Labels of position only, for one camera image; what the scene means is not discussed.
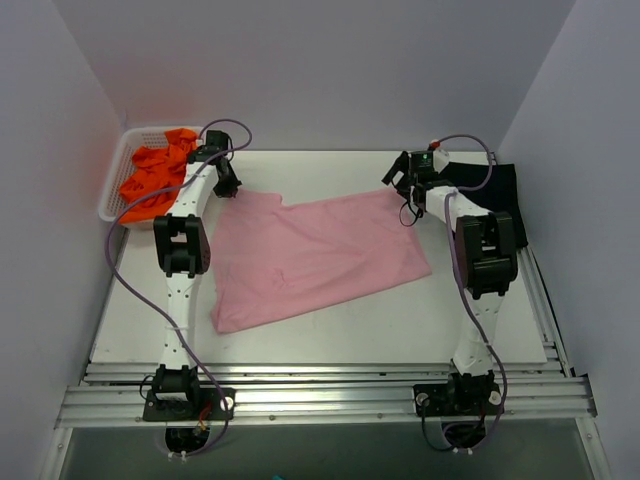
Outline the pink t-shirt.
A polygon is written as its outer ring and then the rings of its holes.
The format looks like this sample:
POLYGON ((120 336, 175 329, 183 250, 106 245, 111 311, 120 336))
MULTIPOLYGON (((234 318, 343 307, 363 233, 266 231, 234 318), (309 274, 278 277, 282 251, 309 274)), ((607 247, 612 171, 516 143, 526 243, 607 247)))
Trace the pink t-shirt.
POLYGON ((220 212, 211 240, 215 331, 285 320, 431 274, 417 233, 390 190, 286 205, 244 190, 220 212))

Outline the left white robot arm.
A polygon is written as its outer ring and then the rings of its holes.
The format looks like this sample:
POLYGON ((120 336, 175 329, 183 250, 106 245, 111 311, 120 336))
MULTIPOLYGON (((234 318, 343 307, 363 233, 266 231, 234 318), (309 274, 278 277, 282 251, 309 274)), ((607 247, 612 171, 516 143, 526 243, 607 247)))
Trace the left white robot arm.
POLYGON ((196 296, 210 266, 211 251, 202 220, 209 197, 233 198, 242 182, 231 165, 233 141, 207 129, 187 156, 185 181, 168 213, 154 219, 158 263, 166 277, 167 326, 153 380, 153 400, 179 419, 194 417, 202 405, 197 364, 184 347, 193 333, 196 296))

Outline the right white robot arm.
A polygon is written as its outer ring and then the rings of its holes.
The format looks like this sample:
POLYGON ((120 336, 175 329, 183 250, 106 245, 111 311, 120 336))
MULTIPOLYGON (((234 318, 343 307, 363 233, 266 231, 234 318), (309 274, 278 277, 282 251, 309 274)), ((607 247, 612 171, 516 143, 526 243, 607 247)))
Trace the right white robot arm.
POLYGON ((492 371, 491 348, 499 311, 518 275, 513 220, 468 198, 463 188, 441 176, 448 154, 440 148, 402 152, 382 182, 392 185, 415 215, 425 214, 447 226, 454 280, 470 319, 462 327, 453 355, 461 375, 492 371))

